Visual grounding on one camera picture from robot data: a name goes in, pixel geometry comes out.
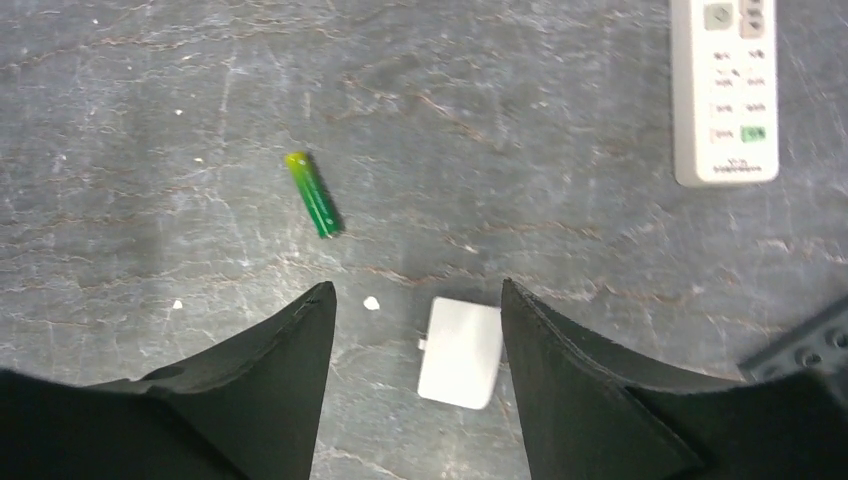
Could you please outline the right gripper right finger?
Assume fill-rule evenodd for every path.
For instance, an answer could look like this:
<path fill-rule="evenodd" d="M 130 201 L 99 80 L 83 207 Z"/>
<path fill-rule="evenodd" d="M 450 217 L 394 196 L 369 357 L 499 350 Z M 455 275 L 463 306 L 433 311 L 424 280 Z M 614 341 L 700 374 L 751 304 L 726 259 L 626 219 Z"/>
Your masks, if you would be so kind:
<path fill-rule="evenodd" d="M 847 375 L 745 383 L 631 350 L 505 280 L 501 324 L 535 479 L 843 479 Z"/>

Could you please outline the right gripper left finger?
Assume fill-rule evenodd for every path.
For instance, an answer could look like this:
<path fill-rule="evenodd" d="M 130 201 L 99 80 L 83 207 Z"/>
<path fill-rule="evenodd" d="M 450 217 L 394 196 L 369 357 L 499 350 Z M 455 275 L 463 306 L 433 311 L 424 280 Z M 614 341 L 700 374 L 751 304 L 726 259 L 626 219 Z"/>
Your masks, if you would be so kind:
<path fill-rule="evenodd" d="M 334 340 L 332 283 L 137 379 L 1 373 L 5 479 L 306 479 Z"/>

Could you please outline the small white battery cover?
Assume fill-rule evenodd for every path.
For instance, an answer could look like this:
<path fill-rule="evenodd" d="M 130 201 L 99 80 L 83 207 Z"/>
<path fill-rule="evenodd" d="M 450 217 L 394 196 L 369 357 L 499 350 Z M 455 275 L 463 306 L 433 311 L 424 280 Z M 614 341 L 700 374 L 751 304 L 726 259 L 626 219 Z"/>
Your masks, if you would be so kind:
<path fill-rule="evenodd" d="M 436 297 L 431 304 L 417 385 L 420 397 L 482 410 L 494 392 L 503 350 L 497 307 Z"/>

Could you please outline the long white remote control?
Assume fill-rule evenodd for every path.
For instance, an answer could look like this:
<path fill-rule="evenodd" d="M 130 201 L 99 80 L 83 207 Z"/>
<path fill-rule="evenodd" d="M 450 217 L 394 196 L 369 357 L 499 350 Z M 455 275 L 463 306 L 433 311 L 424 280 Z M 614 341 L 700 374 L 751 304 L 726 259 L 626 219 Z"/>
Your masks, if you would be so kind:
<path fill-rule="evenodd" d="M 779 173 L 776 3 L 669 3 L 673 160 L 685 187 Z"/>

